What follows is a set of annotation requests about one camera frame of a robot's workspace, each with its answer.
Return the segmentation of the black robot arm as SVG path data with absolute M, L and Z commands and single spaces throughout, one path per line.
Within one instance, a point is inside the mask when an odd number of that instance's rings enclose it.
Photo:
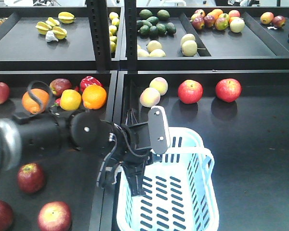
M 0 173 L 19 165 L 26 154 L 45 157 L 66 148 L 86 153 L 99 150 L 103 155 L 97 186 L 115 184 L 117 174 L 124 171 L 132 194 L 144 195 L 145 167 L 153 162 L 154 154 L 166 153 L 171 144 L 163 107 L 151 107 L 146 122 L 117 125 L 99 119 L 91 110 L 61 116 L 43 103 L 32 88 L 30 83 L 29 97 L 45 111 L 0 118 Z

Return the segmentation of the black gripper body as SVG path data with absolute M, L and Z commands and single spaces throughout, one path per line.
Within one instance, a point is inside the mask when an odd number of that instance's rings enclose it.
M 104 188 L 116 184 L 118 168 L 122 167 L 132 196 L 145 196 L 143 180 L 145 167 L 153 163 L 153 148 L 147 123 L 121 126 L 102 122 L 105 127 L 105 155 L 100 164 L 96 185 Z

